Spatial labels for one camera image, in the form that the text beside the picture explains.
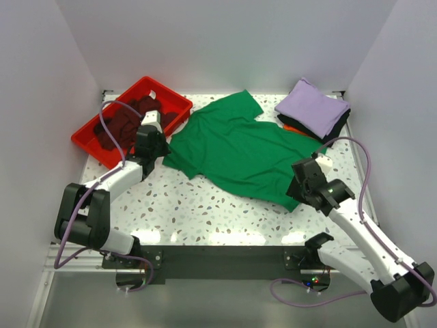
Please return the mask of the green t shirt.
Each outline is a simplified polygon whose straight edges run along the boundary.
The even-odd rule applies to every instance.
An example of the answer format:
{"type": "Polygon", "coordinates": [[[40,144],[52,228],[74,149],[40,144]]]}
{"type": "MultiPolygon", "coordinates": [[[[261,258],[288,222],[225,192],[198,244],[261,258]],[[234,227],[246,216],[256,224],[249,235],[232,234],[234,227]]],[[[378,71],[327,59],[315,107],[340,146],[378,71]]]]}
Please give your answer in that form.
{"type": "Polygon", "coordinates": [[[172,136],[163,164],[190,179],[203,175],[233,195],[294,211],[299,203],[286,194],[294,177],[292,164],[321,144],[274,122],[258,121],[262,113],[246,90],[211,102],[172,136]]]}

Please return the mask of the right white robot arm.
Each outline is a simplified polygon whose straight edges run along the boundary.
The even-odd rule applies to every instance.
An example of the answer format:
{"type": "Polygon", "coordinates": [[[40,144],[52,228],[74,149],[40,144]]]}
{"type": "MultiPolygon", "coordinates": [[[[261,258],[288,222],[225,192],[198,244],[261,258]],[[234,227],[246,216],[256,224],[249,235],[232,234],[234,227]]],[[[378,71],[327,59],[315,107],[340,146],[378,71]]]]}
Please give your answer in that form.
{"type": "Polygon", "coordinates": [[[314,269],[324,264],[340,271],[370,296],[385,319],[395,323],[431,297],[435,272],[428,263],[417,263],[396,246],[359,208],[343,181],[327,181],[331,167],[331,159],[324,155],[294,163],[287,195],[337,224],[363,255],[353,254],[323,232],[305,242],[305,262],[314,269]]]}

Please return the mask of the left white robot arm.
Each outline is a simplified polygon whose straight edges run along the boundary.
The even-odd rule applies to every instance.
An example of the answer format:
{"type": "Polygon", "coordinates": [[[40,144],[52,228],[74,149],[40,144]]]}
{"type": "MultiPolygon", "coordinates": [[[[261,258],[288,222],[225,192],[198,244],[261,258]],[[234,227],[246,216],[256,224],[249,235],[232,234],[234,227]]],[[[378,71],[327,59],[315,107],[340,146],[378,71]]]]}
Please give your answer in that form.
{"type": "Polygon", "coordinates": [[[170,153],[165,134],[153,125],[140,126],[134,152],[112,170],[86,184],[70,183],[61,199],[54,228],[61,241],[54,267],[63,266],[61,255],[67,242],[84,250],[117,254],[126,268],[141,261],[139,239],[111,226],[111,203],[129,188],[144,181],[157,158],[170,153]]]}

